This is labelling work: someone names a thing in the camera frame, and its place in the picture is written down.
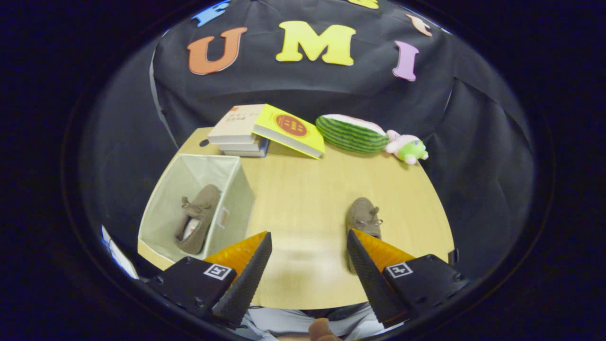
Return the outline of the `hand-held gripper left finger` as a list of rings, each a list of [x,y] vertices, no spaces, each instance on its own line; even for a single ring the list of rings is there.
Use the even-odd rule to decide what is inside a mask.
[[[156,294],[198,319],[236,329],[273,250],[261,232],[205,259],[186,256],[147,281]]]

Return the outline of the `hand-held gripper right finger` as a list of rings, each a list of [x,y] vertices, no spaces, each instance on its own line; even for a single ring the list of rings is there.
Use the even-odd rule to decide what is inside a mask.
[[[347,233],[347,252],[374,314],[385,327],[433,313],[470,282],[436,255],[416,258],[357,229]]]

